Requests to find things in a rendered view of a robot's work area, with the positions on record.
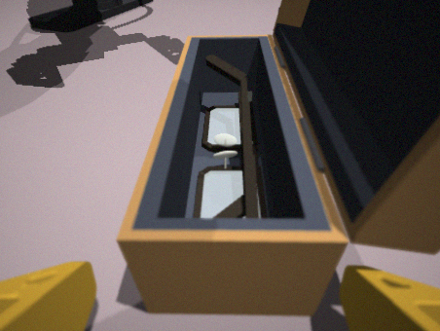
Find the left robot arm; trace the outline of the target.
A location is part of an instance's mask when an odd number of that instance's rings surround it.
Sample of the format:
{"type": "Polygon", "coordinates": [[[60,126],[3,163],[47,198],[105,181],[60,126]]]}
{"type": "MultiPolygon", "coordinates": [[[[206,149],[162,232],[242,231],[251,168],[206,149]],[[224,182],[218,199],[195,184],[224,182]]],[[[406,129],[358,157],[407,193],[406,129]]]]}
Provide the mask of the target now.
{"type": "Polygon", "coordinates": [[[29,18],[32,28],[73,32],[154,0],[72,0],[73,5],[29,18]]]}

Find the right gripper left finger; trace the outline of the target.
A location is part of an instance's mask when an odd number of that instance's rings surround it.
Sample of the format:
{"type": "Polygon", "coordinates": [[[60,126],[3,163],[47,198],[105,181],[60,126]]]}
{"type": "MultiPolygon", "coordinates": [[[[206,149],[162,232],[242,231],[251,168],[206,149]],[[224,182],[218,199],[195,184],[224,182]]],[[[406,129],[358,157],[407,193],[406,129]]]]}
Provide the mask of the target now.
{"type": "Polygon", "coordinates": [[[0,281],[0,331],[84,331],[96,295],[90,262],[0,281]]]}

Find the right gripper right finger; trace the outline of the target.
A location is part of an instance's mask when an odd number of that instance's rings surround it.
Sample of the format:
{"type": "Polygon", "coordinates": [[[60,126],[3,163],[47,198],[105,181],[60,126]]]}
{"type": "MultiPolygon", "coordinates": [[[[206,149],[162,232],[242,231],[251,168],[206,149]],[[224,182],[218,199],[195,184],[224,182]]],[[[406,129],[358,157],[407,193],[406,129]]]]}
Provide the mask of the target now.
{"type": "Polygon", "coordinates": [[[349,331],[440,331],[440,289],[348,265],[340,300],[349,331]]]}

